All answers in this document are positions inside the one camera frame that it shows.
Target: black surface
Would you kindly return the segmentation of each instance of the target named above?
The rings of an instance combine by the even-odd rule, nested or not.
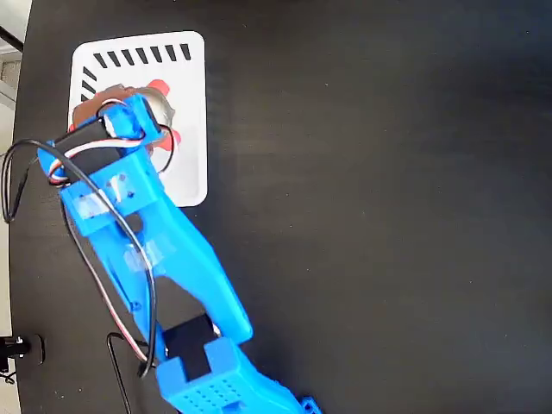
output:
[[[551,22],[544,1],[34,0],[16,138],[65,130],[78,44],[198,31],[210,189],[187,213],[260,370],[328,414],[550,412]],[[36,170],[10,265],[15,332],[47,342],[23,412],[122,412],[112,322]],[[120,352],[131,405],[169,412]]]

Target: cable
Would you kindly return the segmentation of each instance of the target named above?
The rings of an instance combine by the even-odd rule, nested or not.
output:
[[[96,287],[100,292],[100,295],[102,295],[102,299],[105,302],[105,305],[107,306],[108,310],[110,311],[111,316],[113,317],[113,321],[119,328],[119,330],[122,333],[122,336],[127,340],[130,347],[135,351],[136,357],[141,360],[142,362],[146,361],[146,356],[136,343],[136,340],[132,337],[132,335],[129,333],[129,330],[125,326],[125,324],[122,322],[121,318],[117,314],[113,304],[111,303],[110,296],[105,291],[104,284],[102,283],[102,280],[98,276],[96,269],[91,264],[90,260],[86,256],[85,250],[83,249],[82,244],[78,240],[77,234],[72,227],[71,224],[69,224],[69,220],[67,219],[67,209],[65,205],[63,204],[63,201],[60,199],[60,207],[61,207],[61,216],[63,217],[63,223],[66,226],[67,232],[69,233],[69,236],[71,237],[71,240],[73,244],[77,247],[78,253],[80,254],[80,258],[83,260],[83,262],[88,267],[88,270],[90,271],[92,277],[94,278],[94,282],[96,283]]]
[[[3,381],[6,384],[13,386],[16,383],[16,381],[13,379],[14,375],[16,375],[16,371],[8,375],[4,375],[3,373],[0,373],[0,378],[3,378]]]
[[[21,202],[21,196],[23,195],[23,190],[25,188],[25,185],[27,184],[27,179],[28,179],[28,170],[30,170],[31,166],[38,160],[38,157],[34,157],[33,160],[31,160],[28,165],[27,165],[27,168],[25,168],[25,172],[23,173],[21,179],[19,180],[19,184],[17,185],[17,193],[16,193],[16,201],[14,202],[14,205],[13,205],[13,208],[10,209],[8,207],[7,210],[2,210],[2,214],[3,214],[3,220],[6,222],[6,223],[11,223],[14,221],[14,218],[16,218],[16,214],[17,214],[17,210],[19,210],[19,204]],[[6,197],[6,194],[2,191],[2,199],[4,200]]]
[[[80,154],[86,150],[89,149],[95,149],[95,148],[134,148],[139,147],[142,144],[142,140],[125,140],[125,139],[119,139],[119,138],[113,138],[108,140],[101,140],[101,141],[90,141],[86,142],[85,144],[78,145],[76,147],[71,148],[67,152],[65,152],[65,156],[68,158],[72,158],[77,154]],[[50,180],[50,183],[52,184],[61,184],[68,180],[67,177],[61,177],[59,175],[54,174],[55,170],[61,167],[61,161],[60,160],[54,160],[52,164],[50,164],[50,167],[48,168],[48,179]]]
[[[14,208],[14,210],[10,209],[9,166],[11,165],[11,161],[13,159],[13,155],[16,152],[16,150],[25,146],[37,147],[39,149],[42,149],[48,152],[53,157],[59,159],[63,167],[68,168],[80,180],[84,181],[85,184],[90,187],[92,192],[105,204],[105,206],[110,211],[111,215],[115,218],[116,222],[121,227],[121,230],[123,231],[123,233],[130,239],[135,250],[140,254],[141,259],[146,268],[147,283],[149,288],[149,302],[150,302],[149,347],[147,350],[146,362],[142,364],[141,370],[140,370],[140,377],[143,378],[149,372],[149,370],[152,368],[154,364],[155,339],[156,339],[155,334],[156,334],[156,328],[157,328],[157,321],[156,321],[157,294],[155,291],[155,280],[154,280],[152,265],[149,262],[149,259],[147,258],[146,252],[144,251],[142,245],[136,238],[135,233],[129,227],[129,224],[127,223],[125,218],[121,215],[121,213],[117,211],[117,209],[113,206],[113,204],[107,198],[105,193],[91,180],[91,178],[87,174],[85,174],[80,168],[78,168],[78,166],[76,166],[69,158],[65,157],[64,154],[58,151],[55,147],[52,147],[44,142],[40,142],[37,140],[21,140],[21,141],[15,142],[8,149],[8,151],[6,151],[5,158],[3,159],[2,170],[0,172],[0,193],[2,195],[2,214],[3,214],[3,219],[6,223],[10,223],[11,221],[13,221],[14,211],[16,211],[16,207]],[[19,184],[18,192],[22,192],[22,189],[24,188],[24,184],[22,184],[23,181],[26,181],[25,176],[23,176],[23,179]],[[16,202],[18,199],[21,199],[21,194],[16,194]]]
[[[169,131],[169,134],[171,136],[171,141],[172,141],[171,153],[169,154],[169,159],[166,161],[165,166],[157,172],[158,174],[161,174],[161,173],[164,173],[166,169],[171,165],[171,161],[173,161],[173,156],[174,156],[174,149],[177,146],[177,142],[176,142],[176,138],[174,137],[173,129],[171,127],[169,127],[168,125],[163,125],[162,123],[160,123],[159,126]]]

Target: black cable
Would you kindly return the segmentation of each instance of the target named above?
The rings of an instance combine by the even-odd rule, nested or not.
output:
[[[166,128],[166,130],[169,131],[169,134],[171,135],[171,153],[169,154],[169,159],[166,161],[165,166],[161,168],[158,172],[158,173],[164,173],[166,169],[171,165],[171,161],[173,161],[174,148],[176,147],[176,140],[174,139],[174,133],[171,127],[169,127],[168,125],[164,125],[162,123],[160,123],[159,126],[162,128]]]
[[[8,375],[4,375],[3,373],[0,373],[0,378],[3,378],[3,381],[10,385],[10,386],[13,386],[16,381],[13,379],[13,376],[16,375],[16,371],[14,371],[13,373],[10,373]]]
[[[37,160],[38,158],[34,158],[28,163],[27,168],[25,168],[25,172],[23,173],[21,179],[19,180],[19,184],[17,185],[16,200],[14,201],[14,205],[12,209],[8,208],[7,214],[4,216],[4,221],[6,223],[11,223],[13,222],[14,218],[16,218],[17,210],[19,210],[19,204],[21,202],[21,196],[23,194],[25,185],[27,184],[28,170]]]
[[[107,335],[105,342],[107,344],[108,351],[110,351],[111,365],[113,365],[113,371],[115,371],[117,384],[119,385],[119,391],[121,392],[122,403],[124,404],[124,410],[127,412],[127,414],[132,414],[132,411],[130,410],[129,396],[127,395],[127,390],[124,387],[124,383],[122,382],[121,370],[119,369],[119,363],[117,362],[115,350],[113,349],[113,338],[117,338],[122,341],[124,341],[125,339],[121,334],[110,332]],[[144,348],[147,346],[144,341],[135,341],[138,345],[143,346]]]
[[[155,291],[155,280],[154,274],[151,268],[151,265],[147,259],[146,253],[144,252],[140,242],[136,238],[135,233],[129,227],[129,224],[125,218],[116,210],[111,201],[104,195],[100,188],[91,180],[91,178],[84,173],[78,166],[75,165],[69,158],[65,157],[63,153],[58,151],[55,147],[52,147],[44,142],[37,140],[21,140],[15,142],[9,149],[6,151],[5,157],[2,162],[2,170],[0,172],[0,193],[2,194],[2,214],[3,219],[6,223],[9,223],[13,220],[14,211],[10,210],[10,201],[9,201],[9,166],[13,159],[13,155],[17,149],[21,147],[30,146],[37,147],[42,149],[53,157],[61,161],[63,167],[68,168],[72,171],[80,180],[84,181],[86,185],[90,187],[92,192],[102,200],[105,206],[110,211],[111,215],[115,218],[116,222],[119,224],[121,230],[124,234],[130,239],[135,250],[141,255],[141,258],[144,262],[146,268],[147,282],[149,288],[149,302],[150,302],[150,327],[149,327],[149,347],[147,349],[147,360],[144,364],[141,365],[139,375],[141,378],[144,378],[149,370],[154,364],[155,357],[155,339],[156,339],[156,328],[157,328],[157,294]],[[18,193],[22,193],[24,188],[24,183],[26,182],[26,177],[23,176],[23,179],[20,181]],[[16,194],[16,202],[21,200],[21,194]]]

